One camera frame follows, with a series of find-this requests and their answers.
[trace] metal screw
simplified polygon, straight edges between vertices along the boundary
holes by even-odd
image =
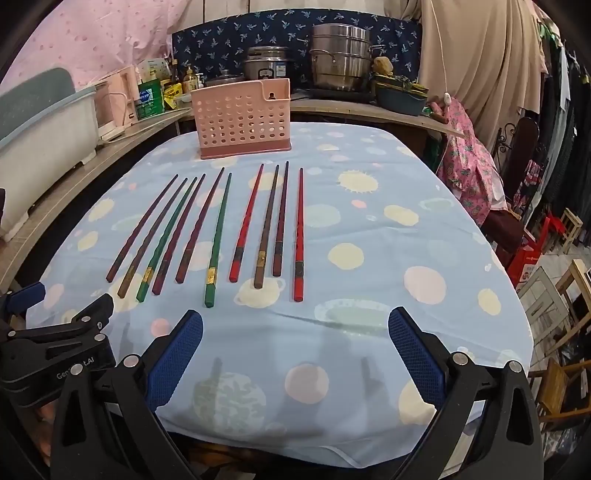
[[[130,355],[130,356],[126,356],[123,360],[123,364],[128,367],[135,367],[139,362],[139,358],[137,355]]]
[[[455,364],[458,365],[466,365],[468,363],[468,357],[460,352],[454,353],[452,356],[452,360]]]
[[[509,368],[511,368],[516,374],[521,372],[521,364],[515,360],[511,360],[511,362],[509,362]]]
[[[79,375],[82,373],[82,365],[80,364],[74,364],[72,365],[72,368],[70,368],[70,373],[72,375]]]

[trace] navy blue curtain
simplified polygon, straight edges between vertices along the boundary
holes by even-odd
[[[343,23],[369,30],[372,45],[384,45],[379,54],[392,60],[396,74],[411,80],[418,78],[423,33],[418,22],[324,8],[252,12],[177,32],[173,34],[173,47],[179,75],[184,75],[189,65],[208,78],[219,75],[221,70],[242,73],[249,47],[276,45],[291,49],[294,86],[310,87],[308,50],[312,26],[321,23]]]

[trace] red chopstick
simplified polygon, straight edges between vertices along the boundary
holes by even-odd
[[[119,252],[119,255],[117,255],[117,258],[115,258],[113,265],[111,265],[111,269],[109,270],[109,273],[107,273],[107,282],[111,283],[115,279],[115,276],[117,275],[117,271],[119,270],[119,267],[123,263],[123,260],[125,259],[125,256],[129,252],[129,249],[134,244],[135,239],[139,235],[139,231],[142,229],[142,227],[148,221],[148,218],[150,217],[150,215],[152,215],[152,212],[156,208],[156,205],[158,205],[158,202],[160,202],[160,200],[162,200],[162,198],[164,197],[164,195],[166,194],[168,189],[172,186],[172,184],[174,183],[174,181],[177,178],[178,178],[178,175],[175,175],[173,177],[173,179],[168,182],[168,185],[166,185],[164,187],[164,190],[160,192],[160,195],[158,195],[156,197],[156,199],[152,202],[152,205],[150,205],[150,208],[148,208],[148,210],[146,211],[144,216],[139,220],[138,224],[134,228],[134,231],[131,232],[131,235],[129,236],[129,238],[125,242],[125,245],[123,246],[123,248]]]
[[[277,219],[277,234],[275,236],[275,255],[273,256],[273,276],[281,276],[281,264],[283,263],[283,232],[285,227],[285,201],[287,199],[287,174],[290,163],[285,162],[285,173],[283,175],[283,190],[281,192],[281,203],[279,206],[279,218]]]
[[[242,256],[244,255],[244,246],[246,245],[246,236],[248,235],[248,227],[251,224],[252,209],[255,206],[256,193],[258,192],[258,186],[261,182],[262,169],[264,164],[261,163],[259,173],[256,176],[255,185],[252,188],[251,198],[248,200],[246,206],[246,212],[242,220],[242,227],[240,228],[240,234],[238,235],[238,241],[236,242],[236,249],[234,250],[234,259],[232,260],[232,266],[230,267],[230,281],[236,283],[238,281],[238,275],[240,275],[240,266],[242,265]]]
[[[304,300],[304,169],[300,168],[297,194],[297,228],[295,230],[294,301]]]
[[[162,286],[164,285],[164,279],[166,278],[166,274],[168,273],[168,267],[170,266],[170,261],[173,259],[174,249],[177,248],[178,238],[181,236],[181,231],[183,230],[184,224],[187,221],[187,217],[189,216],[189,211],[193,206],[193,202],[197,197],[197,192],[201,188],[203,180],[205,179],[205,174],[201,176],[199,183],[193,190],[189,198],[188,204],[185,206],[183,213],[181,214],[181,218],[178,220],[177,227],[175,228],[172,237],[170,238],[170,242],[168,243],[168,247],[166,248],[166,252],[162,258],[162,263],[160,264],[160,268],[158,269],[158,273],[156,274],[156,279],[154,280],[154,285],[152,286],[152,293],[154,295],[160,295],[162,292]]]
[[[222,178],[224,170],[225,168],[222,168],[220,170],[220,173],[217,175],[216,181],[213,182],[212,189],[209,190],[209,194],[207,195],[205,203],[201,208],[201,212],[199,212],[199,218],[197,218],[197,222],[195,222],[195,227],[191,232],[191,238],[189,239],[189,243],[187,243],[187,246],[185,247],[183,257],[181,258],[181,263],[178,265],[176,276],[177,283],[183,283],[185,277],[187,276],[187,270],[189,270],[189,264],[191,263],[191,257],[193,256],[193,250],[195,249],[195,244],[197,243],[199,232],[201,231],[203,221],[205,220],[205,216],[207,215],[207,210],[212,202],[213,195],[216,193],[217,184],[220,183],[220,179]]]

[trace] dark red chopstick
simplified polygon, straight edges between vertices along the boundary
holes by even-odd
[[[261,243],[259,253],[256,259],[255,278],[253,286],[258,290],[262,288],[265,281],[265,265],[267,264],[267,248],[269,246],[269,231],[271,230],[271,217],[273,215],[273,200],[275,199],[275,190],[277,188],[277,177],[279,176],[279,165],[275,167],[275,176],[273,185],[269,194],[269,203],[267,204],[267,213],[265,214],[265,223],[262,226]]]
[[[178,194],[180,193],[180,191],[183,188],[183,186],[185,185],[185,183],[187,183],[187,180],[188,179],[185,178],[181,182],[181,185],[178,186],[177,190],[170,197],[170,200],[164,206],[164,208],[160,212],[160,215],[158,215],[158,218],[156,218],[156,220],[154,221],[154,224],[150,228],[148,235],[146,235],[146,238],[144,238],[144,241],[143,241],[142,245],[140,246],[140,248],[138,249],[138,252],[135,254],[134,259],[129,264],[129,268],[127,269],[127,273],[125,274],[125,277],[123,278],[123,282],[121,282],[121,286],[119,287],[119,290],[117,291],[117,295],[119,296],[120,299],[125,298],[125,295],[127,294],[127,290],[129,289],[129,286],[131,285],[131,281],[134,279],[134,274],[135,274],[136,270],[138,269],[139,264],[142,261],[142,257],[144,256],[144,253],[146,253],[146,250],[148,249],[150,242],[152,241],[154,235],[156,234],[156,230],[158,230],[158,227],[162,223],[162,220],[164,220],[166,213],[168,212],[171,205],[173,204],[174,199],[178,196]]]
[[[181,263],[178,265],[176,276],[177,283],[183,283],[185,277],[187,276],[187,270],[189,270],[189,264],[191,263],[191,257],[193,256],[193,250],[195,249],[195,244],[197,243],[199,232],[201,231],[203,221],[205,220],[205,216],[207,215],[207,210],[212,202],[213,195],[216,193],[217,184],[220,183],[220,179],[222,178],[224,170],[225,168],[222,168],[220,170],[220,173],[217,175],[216,181],[213,182],[212,189],[209,190],[209,194],[207,195],[205,203],[201,208],[201,212],[199,212],[199,217],[197,218],[197,222],[195,222],[195,227],[191,232],[191,238],[189,239],[189,243],[187,243],[187,246],[185,247],[183,257],[181,258]]]
[[[300,168],[300,188],[297,193],[297,227],[295,230],[294,301],[304,300],[304,169]]]
[[[123,248],[119,252],[119,255],[117,255],[117,258],[115,258],[113,265],[111,265],[111,268],[110,268],[109,272],[107,273],[107,282],[111,283],[115,279],[115,276],[117,275],[117,271],[119,270],[119,267],[123,263],[125,256],[129,252],[131,245],[134,244],[135,239],[139,235],[139,231],[142,229],[142,227],[148,221],[149,216],[152,215],[152,212],[156,208],[156,205],[158,205],[158,202],[160,202],[160,200],[162,200],[162,198],[164,197],[164,195],[166,194],[168,189],[172,186],[172,184],[174,183],[174,181],[177,178],[178,178],[178,175],[175,175],[173,177],[173,179],[168,182],[168,185],[166,185],[164,187],[164,190],[160,192],[160,195],[158,195],[156,197],[156,199],[152,202],[152,205],[150,205],[150,208],[148,208],[148,210],[146,211],[144,216],[139,220],[138,224],[134,228],[134,231],[131,232],[131,235],[129,236],[129,238],[125,242],[125,245],[123,246]]]
[[[281,204],[279,206],[279,218],[277,219],[277,234],[275,236],[275,254],[273,255],[273,276],[281,276],[281,264],[283,262],[283,232],[285,227],[285,201],[287,199],[287,174],[290,163],[285,162],[285,173],[283,175],[283,190],[281,192]]]
[[[252,209],[255,206],[256,193],[258,192],[258,186],[261,182],[262,169],[264,164],[261,163],[259,173],[256,176],[255,185],[252,188],[251,198],[248,200],[246,206],[246,212],[242,220],[242,227],[240,228],[240,234],[238,235],[238,241],[236,242],[236,249],[234,250],[234,259],[232,260],[232,266],[230,267],[230,281],[236,283],[238,281],[238,275],[240,275],[240,266],[242,265],[242,256],[244,254],[244,246],[246,245],[246,236],[248,235],[248,227],[251,224]]]
[[[154,295],[160,295],[162,292],[162,286],[164,285],[164,280],[166,279],[166,274],[168,273],[168,268],[170,266],[170,261],[173,258],[174,249],[177,248],[178,238],[181,236],[181,231],[183,230],[184,224],[187,221],[187,217],[189,216],[189,211],[193,206],[193,202],[197,197],[197,192],[201,188],[203,180],[205,179],[205,174],[201,176],[199,183],[193,190],[191,197],[189,198],[188,204],[185,206],[183,213],[181,214],[180,219],[178,220],[177,227],[175,228],[172,237],[170,238],[170,242],[168,243],[168,247],[166,248],[166,252],[162,257],[162,262],[160,264],[160,268],[158,269],[158,273],[156,274],[156,279],[154,280],[154,285],[152,286],[152,293]]]

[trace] green chopstick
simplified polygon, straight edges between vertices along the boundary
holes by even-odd
[[[197,177],[195,177],[191,182],[191,185],[189,185],[189,188],[183,195],[183,198],[181,198],[181,201],[178,203],[177,209],[174,211],[172,217],[168,221],[168,224],[164,229],[164,233],[160,237],[160,241],[158,242],[158,245],[154,250],[154,255],[152,255],[150,263],[148,264],[148,267],[146,268],[146,271],[144,273],[142,283],[139,285],[138,294],[135,297],[135,299],[138,302],[143,302],[146,298],[146,294],[148,293],[148,289],[150,287],[150,282],[152,281],[152,276],[154,275],[154,271],[156,270],[156,266],[158,265],[158,260],[160,260],[160,256],[162,256],[164,246],[166,245],[166,240],[168,240],[168,236],[170,235],[170,232],[173,230],[174,223],[177,221],[178,214],[181,213],[181,209],[183,208],[184,203],[187,201],[189,193],[191,193],[191,190],[193,190],[193,186],[195,185],[196,181]]]
[[[220,243],[222,241],[222,227],[223,218],[226,214],[226,204],[228,202],[228,192],[230,191],[230,181],[232,174],[228,174],[228,181],[226,182],[226,190],[223,193],[222,204],[220,205],[220,213],[217,217],[216,234],[213,236],[212,257],[209,261],[209,268],[207,269],[207,281],[205,284],[205,306],[210,309],[216,298],[216,280],[217,280],[217,264],[220,258]]]

